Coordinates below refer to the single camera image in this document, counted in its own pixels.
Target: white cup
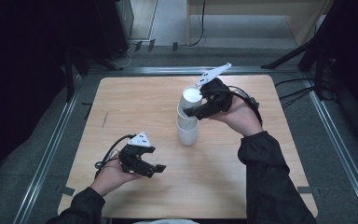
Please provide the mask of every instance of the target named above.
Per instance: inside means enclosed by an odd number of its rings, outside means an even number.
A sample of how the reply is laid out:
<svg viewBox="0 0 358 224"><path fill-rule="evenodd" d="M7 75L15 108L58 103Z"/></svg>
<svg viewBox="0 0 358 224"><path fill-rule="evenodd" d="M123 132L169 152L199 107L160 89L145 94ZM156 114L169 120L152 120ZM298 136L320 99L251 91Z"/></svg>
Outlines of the white cup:
<svg viewBox="0 0 358 224"><path fill-rule="evenodd" d="M179 106L178 108L178 126L183 130L192 130L197 125L199 125L199 121L196 117L188 117L182 110L182 113L180 112Z"/></svg>
<svg viewBox="0 0 358 224"><path fill-rule="evenodd" d="M182 110L201 105L202 95L196 87L186 87L182 92L179 106Z"/></svg>
<svg viewBox="0 0 358 224"><path fill-rule="evenodd" d="M184 146L191 146L197 142L197 139L199 138L199 121L197 121L197 126L192 130L183 130L179 127L179 124L177 124L178 129L178 138L179 142Z"/></svg>

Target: person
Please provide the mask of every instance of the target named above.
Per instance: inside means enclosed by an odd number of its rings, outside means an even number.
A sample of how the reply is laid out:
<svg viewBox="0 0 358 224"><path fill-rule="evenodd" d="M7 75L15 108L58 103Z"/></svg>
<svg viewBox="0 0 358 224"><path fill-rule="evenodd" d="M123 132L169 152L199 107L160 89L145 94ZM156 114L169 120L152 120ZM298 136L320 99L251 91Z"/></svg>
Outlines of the person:
<svg viewBox="0 0 358 224"><path fill-rule="evenodd" d="M247 223L313 224L316 223L289 176L278 141L264 131L255 112L239 97L233 96L227 112L209 119L225 122L243 135L238 158L246 165ZM140 178L123 173L118 160L110 161L90 187L78 193L71 207L52 223L99 223L103 196L121 185Z"/></svg>

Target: black jacket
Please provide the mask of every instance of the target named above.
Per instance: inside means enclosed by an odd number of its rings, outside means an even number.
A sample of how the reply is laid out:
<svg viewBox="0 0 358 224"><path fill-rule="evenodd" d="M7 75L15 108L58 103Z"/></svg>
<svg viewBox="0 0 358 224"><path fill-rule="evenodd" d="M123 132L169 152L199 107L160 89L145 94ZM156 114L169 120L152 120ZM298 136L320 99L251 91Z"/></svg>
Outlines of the black jacket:
<svg viewBox="0 0 358 224"><path fill-rule="evenodd" d="M267 132L241 139L238 158L246 165L247 223L316 223L292 180L278 141ZM100 223L104 199L91 188L78 193L71 207L52 223Z"/></svg>

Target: hand-mounted device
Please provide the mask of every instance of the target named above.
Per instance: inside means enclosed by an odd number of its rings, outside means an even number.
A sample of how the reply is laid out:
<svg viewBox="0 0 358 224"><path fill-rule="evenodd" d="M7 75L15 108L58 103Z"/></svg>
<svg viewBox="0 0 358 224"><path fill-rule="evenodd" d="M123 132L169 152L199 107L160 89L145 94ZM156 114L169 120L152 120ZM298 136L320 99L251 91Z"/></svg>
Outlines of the hand-mounted device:
<svg viewBox="0 0 358 224"><path fill-rule="evenodd" d="M125 138L130 138L127 145L124 146L120 151L115 149L117 144ZM109 151L106 153L102 161L95 163L95 168L98 169L95 177L101 172L104 166L112 160L120 160L121 168L123 172L134 172L139 175L152 177L154 173L162 173L165 169L165 165L151 165L145 161L142 161L141 156L144 153L153 153L156 148L150 145L149 140L145 133L139 133L136 135L125 135L118 139ZM118 151L118 157L112 159L114 151Z"/></svg>
<svg viewBox="0 0 358 224"><path fill-rule="evenodd" d="M263 124L263 120L258 112L259 103L255 100L255 98L238 87L226 86L223 81L217 77L221 72L226 71L230 66L231 64L228 63L224 66L211 70L213 74L208 78L208 80L205 79L206 73L204 73L201 76L200 81L196 83L196 86L202 85L200 88L200 94L207 102L203 105L184 109L184 112L189 117L195 116L197 119L209 118L219 112L228 111L231 108L232 97L233 95L236 95L255 112L258 121L260 124Z"/></svg>

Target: table top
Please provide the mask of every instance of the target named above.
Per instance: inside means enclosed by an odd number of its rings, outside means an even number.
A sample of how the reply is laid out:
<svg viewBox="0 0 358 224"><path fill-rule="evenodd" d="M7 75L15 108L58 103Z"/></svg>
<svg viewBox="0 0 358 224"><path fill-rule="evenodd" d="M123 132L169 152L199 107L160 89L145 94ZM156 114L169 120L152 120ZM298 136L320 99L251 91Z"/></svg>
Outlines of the table top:
<svg viewBox="0 0 358 224"><path fill-rule="evenodd" d="M79 192L89 186L107 150L127 135L145 132L154 153L142 159L167 165L161 174L125 184L104 198L103 217L132 218L244 218L246 166L238 157L241 135L226 124L200 121L195 145L182 146L176 130L177 105L185 87L199 77L107 77L96 93L66 187ZM296 187L307 187L303 167L269 76L220 76L260 103L264 130L281 145ZM127 140L117 149L122 149ZM312 194L301 194L317 215ZM73 197L62 195L59 213Z"/></svg>

